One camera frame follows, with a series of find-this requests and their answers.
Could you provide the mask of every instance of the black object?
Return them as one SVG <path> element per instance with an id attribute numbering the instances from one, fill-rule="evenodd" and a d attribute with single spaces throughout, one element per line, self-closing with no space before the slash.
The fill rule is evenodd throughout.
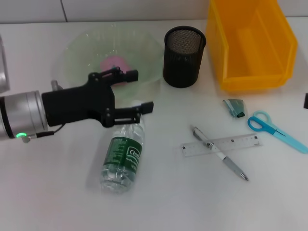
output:
<path id="1" fill-rule="evenodd" d="M 194 27 L 178 26 L 169 30 L 165 36 L 165 81 L 176 88 L 194 84 L 205 45 L 204 34 Z"/>
<path id="2" fill-rule="evenodd" d="M 141 114 L 153 111 L 153 102 L 132 108 L 115 109 L 115 96 L 111 86 L 138 80 L 138 71 L 119 67 L 102 73 L 89 74 L 88 82 L 76 88 L 42 94 L 42 101 L 49 126 L 63 125 L 84 119 L 96 119 L 106 127 L 117 124 L 139 123 Z"/>
<path id="3" fill-rule="evenodd" d="M 308 93 L 305 96 L 304 108 L 308 109 Z"/>

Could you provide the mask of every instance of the scissors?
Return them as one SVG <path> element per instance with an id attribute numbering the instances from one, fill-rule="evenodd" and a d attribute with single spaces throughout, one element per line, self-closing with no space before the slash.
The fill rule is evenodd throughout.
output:
<path id="1" fill-rule="evenodd" d="M 260 119 L 260 117 L 258 117 L 259 114 L 265 115 L 265 117 L 267 118 L 267 121 Z M 251 124 L 252 121 L 259 124 L 261 128 L 255 128 L 254 126 L 252 126 Z M 256 111 L 254 113 L 254 116 L 248 119 L 248 125 L 253 131 L 256 131 L 256 132 L 266 131 L 272 134 L 273 136 L 277 137 L 281 141 L 289 144 L 291 147 L 297 149 L 298 151 L 304 154 L 308 154 L 308 148 L 305 145 L 303 145 L 301 142 L 297 141 L 292 136 L 288 135 L 286 132 L 280 130 L 277 126 L 275 126 L 272 123 L 269 114 L 267 114 L 264 111 Z"/>

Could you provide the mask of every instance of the ruler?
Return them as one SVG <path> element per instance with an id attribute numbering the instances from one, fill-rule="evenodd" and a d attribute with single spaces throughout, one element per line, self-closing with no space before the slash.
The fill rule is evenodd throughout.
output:
<path id="1" fill-rule="evenodd" d="M 219 153 L 243 148 L 259 147 L 262 142 L 257 134 L 227 137 L 215 140 L 184 143 L 181 145 L 185 157 Z"/>

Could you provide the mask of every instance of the yellow storage bin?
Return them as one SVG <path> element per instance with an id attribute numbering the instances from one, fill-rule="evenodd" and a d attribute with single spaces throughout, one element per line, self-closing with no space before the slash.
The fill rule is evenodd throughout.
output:
<path id="1" fill-rule="evenodd" d="M 292 76 L 296 38 L 276 0 L 210 0 L 208 49 L 223 90 L 262 90 Z"/>

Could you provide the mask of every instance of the white tabletop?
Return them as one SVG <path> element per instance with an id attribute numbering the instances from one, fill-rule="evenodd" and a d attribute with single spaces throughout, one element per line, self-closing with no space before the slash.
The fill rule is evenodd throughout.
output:
<path id="1" fill-rule="evenodd" d="M 0 143 L 0 230 L 3 231 L 290 231 L 307 230 L 308 155 L 267 133 L 263 147 L 226 153 L 250 178 L 232 173 L 215 155 L 184 158 L 177 147 L 194 141 L 190 125 L 210 138 L 250 134 L 246 119 L 228 114 L 223 99 L 240 98 L 251 115 L 273 122 L 308 145 L 308 18 L 288 19 L 299 41 L 294 76 L 285 86 L 254 94 L 219 90 L 207 52 L 195 85 L 176 89 L 164 80 L 145 117 L 146 144 L 135 186 L 101 194 L 100 169 L 113 129 L 87 120 L 53 137 Z M 0 25 L 11 91 L 51 90 L 68 84 L 59 66 L 65 47 L 98 23 Z M 138 22 L 163 45 L 180 25 L 205 30 L 206 21 Z"/>

